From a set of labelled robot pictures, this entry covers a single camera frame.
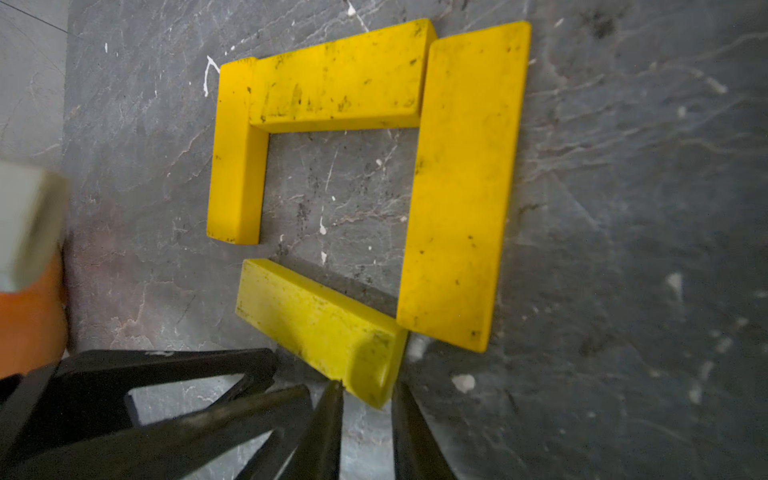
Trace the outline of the lime yellow block short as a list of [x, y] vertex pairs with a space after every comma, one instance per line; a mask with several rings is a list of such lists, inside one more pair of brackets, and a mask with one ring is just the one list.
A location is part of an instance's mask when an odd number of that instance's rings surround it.
[[483, 352], [490, 338], [532, 26], [429, 51], [397, 323]]

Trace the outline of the lime yellow block long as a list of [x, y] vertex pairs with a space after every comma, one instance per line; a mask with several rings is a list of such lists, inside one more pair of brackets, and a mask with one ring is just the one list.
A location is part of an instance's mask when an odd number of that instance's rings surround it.
[[268, 259], [243, 262], [236, 313], [359, 400], [390, 400], [408, 337], [393, 318]]

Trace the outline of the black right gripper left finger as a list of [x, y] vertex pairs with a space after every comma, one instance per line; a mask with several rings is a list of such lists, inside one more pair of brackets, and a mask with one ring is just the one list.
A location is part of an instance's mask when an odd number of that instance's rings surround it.
[[331, 381], [281, 479], [339, 478], [343, 409], [343, 385], [340, 381]]

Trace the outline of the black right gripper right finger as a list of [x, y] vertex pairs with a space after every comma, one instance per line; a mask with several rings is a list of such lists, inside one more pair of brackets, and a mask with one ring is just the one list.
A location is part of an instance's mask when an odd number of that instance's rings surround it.
[[393, 391], [392, 430], [397, 480], [457, 479], [405, 382]]

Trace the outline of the orange plush toy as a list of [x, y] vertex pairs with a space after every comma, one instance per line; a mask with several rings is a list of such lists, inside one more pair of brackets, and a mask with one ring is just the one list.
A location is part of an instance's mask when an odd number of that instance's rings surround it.
[[59, 361], [69, 324], [62, 252], [27, 289], [1, 295], [1, 376], [26, 374]]

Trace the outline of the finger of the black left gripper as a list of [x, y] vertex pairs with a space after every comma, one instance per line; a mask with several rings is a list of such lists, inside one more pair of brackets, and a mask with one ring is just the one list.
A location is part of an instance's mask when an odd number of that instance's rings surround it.
[[276, 354], [266, 348], [219, 351], [90, 350], [1, 382], [1, 453], [39, 452], [130, 429], [129, 397], [140, 387], [240, 374], [239, 386], [271, 383]]
[[312, 416], [304, 386], [251, 395], [174, 420], [48, 450], [3, 467], [3, 479], [181, 479], [265, 433], [237, 475], [273, 479]]

